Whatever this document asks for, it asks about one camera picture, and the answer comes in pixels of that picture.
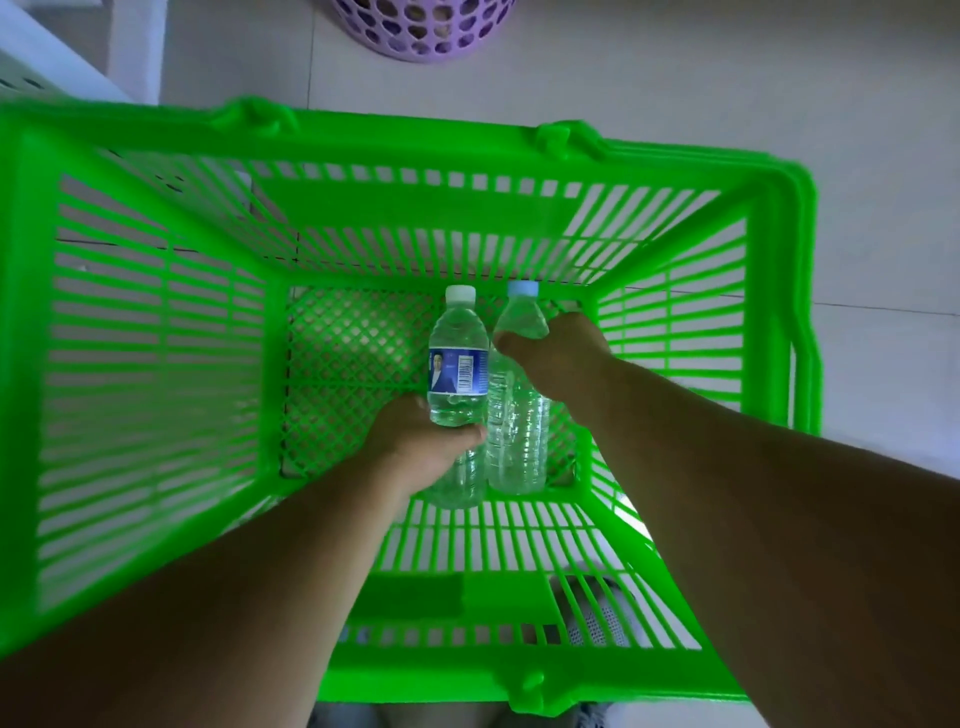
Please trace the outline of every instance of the barcode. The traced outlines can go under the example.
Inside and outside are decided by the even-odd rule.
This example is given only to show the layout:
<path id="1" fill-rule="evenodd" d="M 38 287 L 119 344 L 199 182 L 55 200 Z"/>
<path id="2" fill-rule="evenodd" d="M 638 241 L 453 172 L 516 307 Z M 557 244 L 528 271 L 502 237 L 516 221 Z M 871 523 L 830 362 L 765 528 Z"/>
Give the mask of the barcode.
<path id="1" fill-rule="evenodd" d="M 473 390 L 473 357 L 457 357 L 457 391 L 470 392 Z"/>

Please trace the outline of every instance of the forearm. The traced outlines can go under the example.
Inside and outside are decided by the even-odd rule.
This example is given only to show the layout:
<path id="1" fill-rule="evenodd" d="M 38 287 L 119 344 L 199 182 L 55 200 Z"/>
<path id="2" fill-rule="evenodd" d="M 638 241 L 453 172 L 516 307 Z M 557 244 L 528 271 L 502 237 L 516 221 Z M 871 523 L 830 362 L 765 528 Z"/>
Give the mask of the forearm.
<path id="1" fill-rule="evenodd" d="M 40 725 L 62 705 L 102 725 L 301 728 L 398 506 L 384 477 L 349 460 L 31 645 L 0 668 L 3 704 Z"/>
<path id="2" fill-rule="evenodd" d="M 960 646 L 949 479 L 603 366 L 571 412 L 774 727 L 934 719 L 930 661 Z"/>

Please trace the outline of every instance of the human arm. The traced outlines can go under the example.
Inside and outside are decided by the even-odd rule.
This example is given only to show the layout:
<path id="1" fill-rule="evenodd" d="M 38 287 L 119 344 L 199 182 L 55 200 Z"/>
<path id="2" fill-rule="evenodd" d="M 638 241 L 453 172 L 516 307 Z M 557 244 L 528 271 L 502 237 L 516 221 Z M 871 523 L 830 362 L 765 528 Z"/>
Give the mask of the human arm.
<path id="1" fill-rule="evenodd" d="M 391 402 L 320 480 L 0 663 L 0 715 L 302 728 L 395 513 L 484 437 L 434 425 L 422 398 Z"/>
<path id="2" fill-rule="evenodd" d="M 611 356 L 580 315 L 495 344 L 590 429 L 773 728 L 960 713 L 960 483 L 705 400 Z"/>

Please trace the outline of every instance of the white bottle cap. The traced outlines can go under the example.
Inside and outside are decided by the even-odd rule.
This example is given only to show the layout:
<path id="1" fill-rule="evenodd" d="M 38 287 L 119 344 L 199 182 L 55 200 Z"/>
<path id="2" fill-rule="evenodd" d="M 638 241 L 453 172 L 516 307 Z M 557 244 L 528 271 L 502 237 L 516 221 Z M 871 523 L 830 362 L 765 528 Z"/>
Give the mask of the white bottle cap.
<path id="1" fill-rule="evenodd" d="M 448 285 L 446 287 L 446 303 L 469 303 L 477 301 L 477 289 L 472 285 Z"/>

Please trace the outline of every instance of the hand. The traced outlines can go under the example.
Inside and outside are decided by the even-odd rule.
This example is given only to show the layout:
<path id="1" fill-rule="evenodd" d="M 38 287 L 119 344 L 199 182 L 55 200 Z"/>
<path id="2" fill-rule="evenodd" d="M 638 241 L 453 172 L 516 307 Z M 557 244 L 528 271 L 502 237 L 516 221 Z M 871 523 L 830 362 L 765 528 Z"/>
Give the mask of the hand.
<path id="1" fill-rule="evenodd" d="M 433 485 L 458 455 L 487 439 L 482 425 L 443 427 L 430 422 L 420 395 L 403 395 L 377 414 L 360 456 L 382 468 L 397 495 L 411 496 Z"/>
<path id="2" fill-rule="evenodd" d="M 493 344 L 523 367 L 538 392 L 568 405 L 585 393 L 589 378 L 596 377 L 595 372 L 611 358 L 603 333 L 582 313 L 553 319 L 550 333 L 542 339 L 501 332 Z"/>

